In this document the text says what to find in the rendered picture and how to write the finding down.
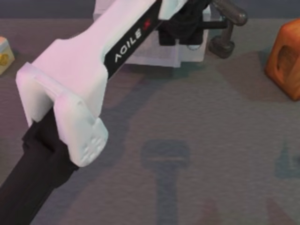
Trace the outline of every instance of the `box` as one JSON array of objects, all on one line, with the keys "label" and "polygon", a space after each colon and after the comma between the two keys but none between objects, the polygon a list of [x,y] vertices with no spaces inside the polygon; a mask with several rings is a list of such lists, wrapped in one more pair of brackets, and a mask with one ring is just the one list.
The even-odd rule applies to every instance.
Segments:
[{"label": "box", "polygon": [[[98,19],[115,0],[96,0],[93,14],[94,20]],[[211,21],[211,11],[208,6],[203,11],[203,20]],[[127,60],[127,64],[151,65],[179,68],[181,62],[202,62],[208,40],[208,30],[204,31],[203,44],[197,50],[190,50],[185,45],[160,46],[158,31],[153,31]]]},{"label": "box", "polygon": [[14,54],[11,51],[8,40],[0,37],[0,75],[12,64],[15,60]]},{"label": "box", "polygon": [[280,28],[265,73],[292,100],[300,99],[300,19]]}]

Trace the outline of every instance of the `gray tabletop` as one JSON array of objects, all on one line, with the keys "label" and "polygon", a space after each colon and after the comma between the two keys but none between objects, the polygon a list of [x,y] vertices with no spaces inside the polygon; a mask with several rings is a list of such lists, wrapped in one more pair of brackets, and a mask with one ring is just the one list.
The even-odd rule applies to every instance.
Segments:
[{"label": "gray tabletop", "polygon": [[[107,88],[105,150],[50,196],[32,224],[300,224],[300,104],[263,73],[286,21],[236,29],[226,60],[208,52],[203,63],[178,69],[124,66]],[[90,24],[0,20],[16,53],[0,79],[0,182],[21,157],[27,129],[16,71]]]}]

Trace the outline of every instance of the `orange object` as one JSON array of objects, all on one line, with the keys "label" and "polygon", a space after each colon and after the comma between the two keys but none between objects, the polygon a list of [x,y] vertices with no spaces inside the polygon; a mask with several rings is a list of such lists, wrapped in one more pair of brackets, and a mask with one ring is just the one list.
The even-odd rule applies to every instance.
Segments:
[{"label": "orange object", "polygon": [[265,73],[293,100],[300,100],[300,19],[284,24]]}]

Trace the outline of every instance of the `robotic arm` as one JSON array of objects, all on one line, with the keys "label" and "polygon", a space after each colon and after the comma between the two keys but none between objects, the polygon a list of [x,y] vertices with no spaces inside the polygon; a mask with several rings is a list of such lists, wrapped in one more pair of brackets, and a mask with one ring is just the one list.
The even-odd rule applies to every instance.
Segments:
[{"label": "robotic arm", "polygon": [[29,130],[24,155],[0,189],[2,225],[28,225],[55,189],[104,149],[106,84],[162,23],[187,4],[210,0],[116,0],[85,32],[55,40],[18,72]]}]

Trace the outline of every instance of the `white robotic arm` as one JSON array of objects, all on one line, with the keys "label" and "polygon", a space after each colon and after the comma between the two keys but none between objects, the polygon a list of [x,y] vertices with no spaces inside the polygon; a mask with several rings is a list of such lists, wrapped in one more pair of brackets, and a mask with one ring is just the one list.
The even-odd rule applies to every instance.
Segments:
[{"label": "white robotic arm", "polygon": [[41,121],[53,107],[70,160],[79,167],[93,162],[108,138],[99,118],[108,78],[187,1],[116,0],[85,32],[55,40],[17,73],[28,125]]}]

